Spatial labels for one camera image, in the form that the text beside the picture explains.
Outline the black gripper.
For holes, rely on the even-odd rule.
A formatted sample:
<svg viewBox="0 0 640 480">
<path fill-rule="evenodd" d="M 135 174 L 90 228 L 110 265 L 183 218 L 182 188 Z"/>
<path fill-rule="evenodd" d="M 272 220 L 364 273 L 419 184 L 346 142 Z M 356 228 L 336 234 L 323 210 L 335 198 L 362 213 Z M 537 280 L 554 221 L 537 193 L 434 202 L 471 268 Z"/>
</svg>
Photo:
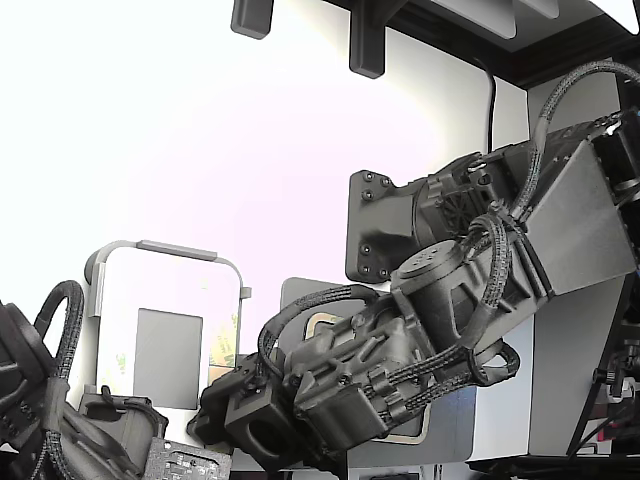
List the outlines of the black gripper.
<svg viewBox="0 0 640 480">
<path fill-rule="evenodd" d="M 405 423 L 429 416 L 404 404 L 429 378 L 391 384 L 392 373 L 435 353 L 424 328 L 382 299 L 299 343 L 286 356 L 283 386 L 293 396 L 294 417 L 325 453 L 344 452 L 385 438 Z M 243 357 L 200 396 L 217 401 L 263 387 L 257 353 Z"/>
</svg>

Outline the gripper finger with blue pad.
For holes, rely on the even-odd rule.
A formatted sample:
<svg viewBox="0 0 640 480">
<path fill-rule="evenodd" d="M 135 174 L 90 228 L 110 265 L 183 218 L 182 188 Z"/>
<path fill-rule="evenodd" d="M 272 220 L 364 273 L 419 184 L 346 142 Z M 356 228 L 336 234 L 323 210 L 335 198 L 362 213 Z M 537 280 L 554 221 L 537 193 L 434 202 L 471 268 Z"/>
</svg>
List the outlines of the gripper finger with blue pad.
<svg viewBox="0 0 640 480">
<path fill-rule="evenodd" d="M 225 428 L 228 403 L 228 399 L 222 399 L 202 406 L 187 424 L 188 435 L 205 446 L 234 446 L 235 443 Z"/>
</svg>

